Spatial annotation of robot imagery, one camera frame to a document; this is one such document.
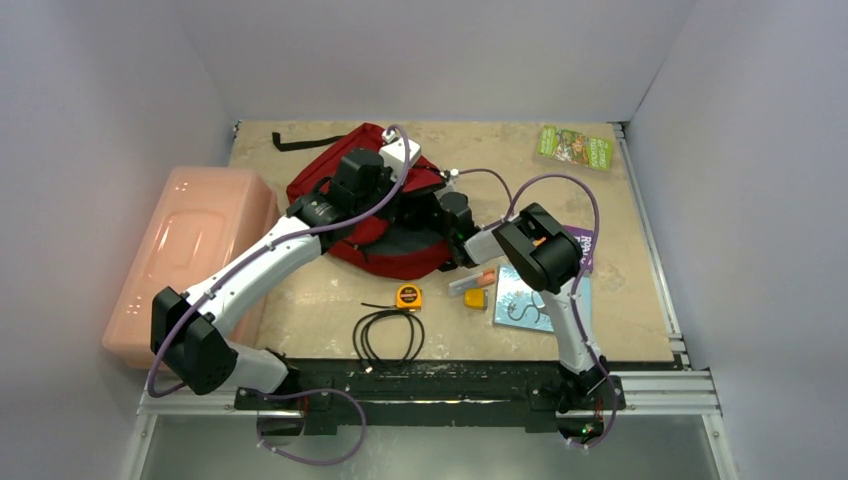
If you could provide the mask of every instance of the backpack strap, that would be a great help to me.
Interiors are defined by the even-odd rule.
[[[336,143],[344,137],[344,135],[336,135],[334,137],[322,138],[320,140],[304,140],[301,142],[284,143],[282,141],[282,135],[280,135],[278,132],[271,132],[271,140],[274,142],[274,146],[277,147],[277,150],[281,152],[292,152],[295,150],[306,150],[308,148],[323,147],[325,145],[331,145],[333,143]]]

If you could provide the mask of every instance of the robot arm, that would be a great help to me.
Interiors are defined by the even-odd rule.
[[[572,311],[570,282],[580,270],[583,251],[577,240],[544,208],[534,203],[517,216],[489,229],[469,226],[470,210],[465,195],[451,191],[439,199],[445,228],[443,235],[451,243],[454,258],[461,266],[471,267],[506,256],[521,279],[539,292],[557,339],[559,363],[563,375],[572,380],[579,395],[590,392],[603,380],[595,357],[601,356],[590,321],[581,319],[584,339]],[[470,238],[463,240],[471,233]]]
[[[356,149],[342,158],[326,193],[303,195],[271,231],[238,258],[182,295],[166,287],[153,299],[150,348],[159,354],[178,321],[192,311],[163,353],[165,364],[196,394],[228,385],[262,392],[285,390],[297,372],[284,358],[225,339],[245,312],[289,274],[348,236],[353,227],[295,236],[316,227],[336,225],[375,207],[393,188],[407,158],[403,141],[387,138],[379,155]],[[409,141],[410,164],[421,147]],[[376,214],[392,216],[389,201]],[[283,237],[292,237],[283,241]],[[214,286],[223,285],[220,289]]]

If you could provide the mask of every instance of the yellow object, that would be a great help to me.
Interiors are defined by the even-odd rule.
[[[482,288],[471,288],[465,291],[465,306],[477,310],[485,310],[489,306],[489,292]]]
[[[420,310],[421,289],[411,283],[401,285],[398,288],[395,305],[397,308],[403,308],[405,310]]]

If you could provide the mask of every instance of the green book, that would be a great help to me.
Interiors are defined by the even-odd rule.
[[[538,152],[539,155],[563,162],[608,172],[612,160],[612,142],[545,125],[539,137]]]

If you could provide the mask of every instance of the blue book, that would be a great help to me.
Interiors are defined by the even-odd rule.
[[[562,287],[563,291],[571,291],[573,281],[566,283]],[[589,277],[584,276],[580,280],[577,295],[580,318],[591,321],[592,286]],[[512,265],[501,265],[498,269],[494,324],[548,333],[554,331],[541,295],[521,280]]]

